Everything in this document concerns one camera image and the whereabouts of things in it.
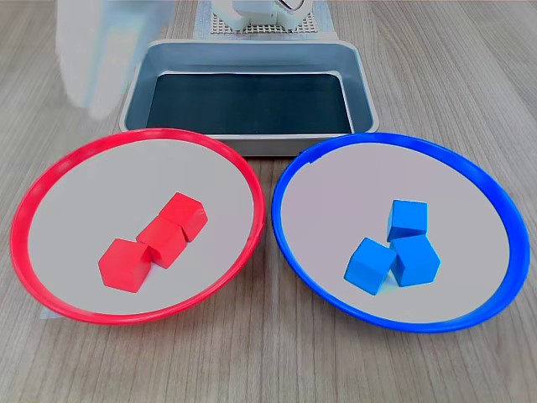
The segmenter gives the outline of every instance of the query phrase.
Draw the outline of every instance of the wood grain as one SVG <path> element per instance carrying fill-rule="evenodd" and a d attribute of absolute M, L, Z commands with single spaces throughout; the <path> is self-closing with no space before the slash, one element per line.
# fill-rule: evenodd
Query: wood grain
<path fill-rule="evenodd" d="M 445 145 L 504 186 L 537 236 L 537 6 L 332 2 L 360 50 L 381 130 Z M 192 34 L 179 2 L 165 38 Z M 0 1 L 1 402 L 515 402 L 537 395 L 537 275 L 472 329 L 391 332 L 306 287 L 267 231 L 241 274 L 180 315 L 135 327 L 40 320 L 8 251 L 24 192 L 59 157 L 112 133 L 67 102 L 52 2 Z M 267 200 L 288 160 L 250 160 Z"/>

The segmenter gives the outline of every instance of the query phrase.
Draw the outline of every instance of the red cube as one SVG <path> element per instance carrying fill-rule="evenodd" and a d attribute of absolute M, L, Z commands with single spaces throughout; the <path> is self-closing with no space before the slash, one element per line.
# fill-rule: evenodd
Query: red cube
<path fill-rule="evenodd" d="M 187 242 L 192 242 L 207 224 L 207 215 L 203 205 L 181 193 L 175 193 L 159 215 L 165 220 L 181 226 Z"/>
<path fill-rule="evenodd" d="M 148 245 L 151 260 L 165 269 L 168 269 L 186 248 L 181 227 L 162 217 L 156 217 L 136 240 Z"/>
<path fill-rule="evenodd" d="M 102 282 L 107 287 L 138 292 L 151 270 L 147 245 L 115 239 L 99 260 Z"/>

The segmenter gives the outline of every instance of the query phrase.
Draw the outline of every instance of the gray tray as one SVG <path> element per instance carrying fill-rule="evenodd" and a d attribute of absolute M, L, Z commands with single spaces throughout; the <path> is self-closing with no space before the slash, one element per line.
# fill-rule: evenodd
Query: gray tray
<path fill-rule="evenodd" d="M 341 41 L 176 40 L 153 42 L 131 83 L 121 112 L 122 131 L 147 128 L 159 77 L 169 74 L 331 74 L 341 84 L 353 133 L 370 133 L 378 118 L 357 49 Z M 296 156 L 322 140 L 347 133 L 209 134 L 244 156 Z"/>

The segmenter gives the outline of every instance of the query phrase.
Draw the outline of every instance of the wooden block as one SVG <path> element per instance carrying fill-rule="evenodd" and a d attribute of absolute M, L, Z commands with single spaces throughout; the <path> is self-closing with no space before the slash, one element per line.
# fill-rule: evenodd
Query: wooden block
<path fill-rule="evenodd" d="M 107 287 L 138 292 L 151 270 L 147 245 L 115 239 L 99 260 L 102 282 Z"/>
<path fill-rule="evenodd" d="M 392 266 L 399 286 L 432 283 L 441 261 L 426 235 L 394 239 L 390 248 L 397 254 Z"/>
<path fill-rule="evenodd" d="M 181 193 L 175 193 L 159 215 L 183 228 L 187 242 L 192 242 L 207 224 L 207 215 L 203 205 Z"/>
<path fill-rule="evenodd" d="M 427 234 L 427 203 L 394 200 L 388 216 L 388 242 Z"/>
<path fill-rule="evenodd" d="M 186 248 L 182 228 L 162 217 L 156 217 L 136 240 L 148 245 L 151 260 L 165 269 L 168 269 Z"/>
<path fill-rule="evenodd" d="M 396 255 L 393 250 L 365 238 L 352 255 L 344 278 L 375 296 L 394 264 Z"/>

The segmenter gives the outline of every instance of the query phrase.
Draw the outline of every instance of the plate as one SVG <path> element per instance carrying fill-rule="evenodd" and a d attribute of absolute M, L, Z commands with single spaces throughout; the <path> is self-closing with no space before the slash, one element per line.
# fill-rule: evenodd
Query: plate
<path fill-rule="evenodd" d="M 208 223 L 167 270 L 153 265 L 138 293 L 104 286 L 98 260 L 134 240 L 176 193 L 200 201 Z M 83 322 L 128 324 L 183 311 L 247 263 L 264 228 L 261 185 L 237 152 L 175 129 L 114 134 L 83 146 L 30 188 L 13 220 L 13 267 L 28 292 Z"/>
<path fill-rule="evenodd" d="M 441 259 L 428 285 L 376 296 L 344 280 L 364 238 L 386 246 L 393 200 L 428 204 L 427 236 Z M 274 192 L 276 239 L 314 292 L 364 321 L 406 332 L 449 332 L 498 314 L 529 270 L 529 237 L 502 187 L 464 157 L 394 133 L 351 134 L 300 154 Z"/>

